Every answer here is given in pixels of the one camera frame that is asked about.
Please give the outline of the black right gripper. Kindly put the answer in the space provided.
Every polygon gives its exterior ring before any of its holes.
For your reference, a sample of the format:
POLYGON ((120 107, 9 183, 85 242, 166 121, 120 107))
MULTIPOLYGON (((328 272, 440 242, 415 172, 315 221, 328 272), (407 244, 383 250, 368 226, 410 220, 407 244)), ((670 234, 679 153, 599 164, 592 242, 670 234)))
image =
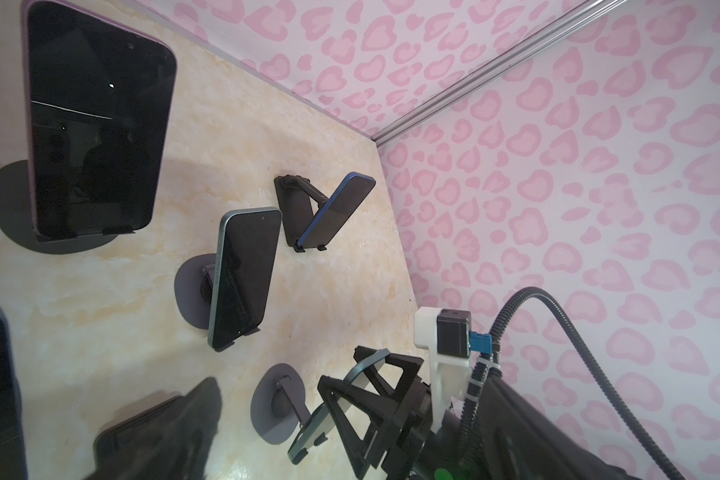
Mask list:
POLYGON ((454 388, 460 417, 436 412, 437 390, 419 375, 420 357, 358 346, 352 384, 323 376, 324 406, 351 470, 363 479, 629 479, 581 448, 490 375, 479 387, 464 376, 454 388))

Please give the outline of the grey round stand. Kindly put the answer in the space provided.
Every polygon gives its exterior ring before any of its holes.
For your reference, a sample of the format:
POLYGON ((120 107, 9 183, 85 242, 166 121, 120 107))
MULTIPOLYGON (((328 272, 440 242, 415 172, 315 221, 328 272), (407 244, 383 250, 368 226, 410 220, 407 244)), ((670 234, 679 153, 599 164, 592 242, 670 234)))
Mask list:
POLYGON ((268 444, 288 440, 311 416, 306 390, 298 372, 290 365, 272 366, 257 385, 250 405, 256 433, 268 444))

